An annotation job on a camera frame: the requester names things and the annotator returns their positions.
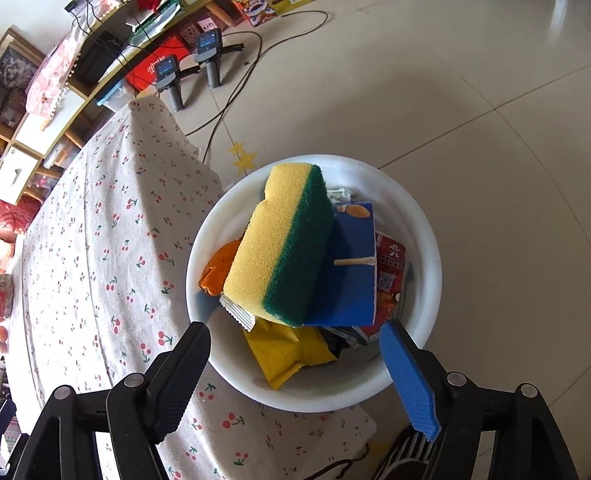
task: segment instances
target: screw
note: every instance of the screw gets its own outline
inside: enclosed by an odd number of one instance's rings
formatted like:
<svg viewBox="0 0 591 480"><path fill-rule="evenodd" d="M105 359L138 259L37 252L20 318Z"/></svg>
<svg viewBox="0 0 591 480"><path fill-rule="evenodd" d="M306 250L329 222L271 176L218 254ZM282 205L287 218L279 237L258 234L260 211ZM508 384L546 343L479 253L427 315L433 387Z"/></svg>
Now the screw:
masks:
<svg viewBox="0 0 591 480"><path fill-rule="evenodd" d="M536 398L538 395L538 389L529 383L524 383L520 390L527 398Z"/></svg>
<svg viewBox="0 0 591 480"><path fill-rule="evenodd" d="M466 385L467 379L460 372L451 372L447 374L447 382L454 387L463 387Z"/></svg>
<svg viewBox="0 0 591 480"><path fill-rule="evenodd" d="M127 375L124 380L125 386L129 388L139 387L142 383L144 383L144 376L142 374Z"/></svg>
<svg viewBox="0 0 591 480"><path fill-rule="evenodd" d="M63 387L58 388L53 396L58 399L58 400L64 400L64 398L68 398L70 396L70 387L66 387L65 385Z"/></svg>

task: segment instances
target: yellow snack package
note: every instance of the yellow snack package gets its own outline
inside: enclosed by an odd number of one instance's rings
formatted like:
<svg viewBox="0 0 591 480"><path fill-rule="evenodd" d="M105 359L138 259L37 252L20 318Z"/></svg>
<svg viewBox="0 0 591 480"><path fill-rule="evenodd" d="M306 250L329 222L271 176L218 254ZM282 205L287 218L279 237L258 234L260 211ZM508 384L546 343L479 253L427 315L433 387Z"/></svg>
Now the yellow snack package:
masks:
<svg viewBox="0 0 591 480"><path fill-rule="evenodd" d="M274 390L303 366L336 360L316 327L292 328L257 317L252 331L244 330L244 336Z"/></svg>

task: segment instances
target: drawer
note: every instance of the drawer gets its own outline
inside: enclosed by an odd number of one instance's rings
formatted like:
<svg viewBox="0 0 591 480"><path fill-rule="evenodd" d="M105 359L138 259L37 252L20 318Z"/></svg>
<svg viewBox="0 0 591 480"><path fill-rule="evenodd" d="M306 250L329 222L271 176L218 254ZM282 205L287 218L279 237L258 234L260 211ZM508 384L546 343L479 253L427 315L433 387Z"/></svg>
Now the drawer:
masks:
<svg viewBox="0 0 591 480"><path fill-rule="evenodd" d="M63 135L66 127L72 123L73 117L84 102L81 96L66 88L57 105L56 114L45 130L41 131L41 126L47 122L46 119L38 115L27 115L14 140L45 157Z"/></svg>
<svg viewBox="0 0 591 480"><path fill-rule="evenodd" d="M16 205L39 161L16 147L10 147L1 162L0 200Z"/></svg>

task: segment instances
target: picture frame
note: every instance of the picture frame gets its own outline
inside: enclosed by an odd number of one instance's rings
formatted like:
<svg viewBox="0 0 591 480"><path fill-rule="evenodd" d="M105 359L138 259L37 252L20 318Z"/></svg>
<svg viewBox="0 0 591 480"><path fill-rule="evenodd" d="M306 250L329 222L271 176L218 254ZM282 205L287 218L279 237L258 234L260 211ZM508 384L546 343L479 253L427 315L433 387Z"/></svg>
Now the picture frame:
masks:
<svg viewBox="0 0 591 480"><path fill-rule="evenodd" d="M9 28L0 40L0 86L27 91L43 58L42 52Z"/></svg>
<svg viewBox="0 0 591 480"><path fill-rule="evenodd" d="M45 55L12 28L0 39L0 130L11 138L26 114L26 93Z"/></svg>

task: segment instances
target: qr code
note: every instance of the qr code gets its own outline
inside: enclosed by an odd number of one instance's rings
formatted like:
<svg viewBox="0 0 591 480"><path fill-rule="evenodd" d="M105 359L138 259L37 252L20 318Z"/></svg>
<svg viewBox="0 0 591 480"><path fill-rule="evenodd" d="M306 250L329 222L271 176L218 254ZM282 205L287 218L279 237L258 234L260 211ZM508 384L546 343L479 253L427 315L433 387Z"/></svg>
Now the qr code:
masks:
<svg viewBox="0 0 591 480"><path fill-rule="evenodd" d="M392 283L396 280L396 275L387 272L380 272L378 278L378 288L383 291L390 291Z"/></svg>

